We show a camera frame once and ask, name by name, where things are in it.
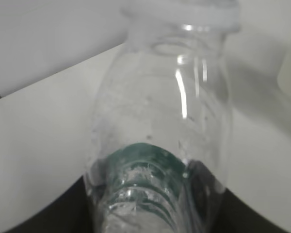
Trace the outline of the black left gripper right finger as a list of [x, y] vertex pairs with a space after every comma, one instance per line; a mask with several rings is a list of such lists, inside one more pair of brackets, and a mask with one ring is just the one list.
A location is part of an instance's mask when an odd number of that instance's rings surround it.
[[217, 233], [285, 233], [286, 231], [251, 209], [229, 189], [224, 193], [215, 221]]

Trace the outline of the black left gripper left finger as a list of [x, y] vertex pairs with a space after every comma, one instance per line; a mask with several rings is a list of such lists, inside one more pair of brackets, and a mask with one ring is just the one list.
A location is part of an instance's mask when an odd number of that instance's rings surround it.
[[93, 233], [83, 177], [47, 207], [6, 232]]

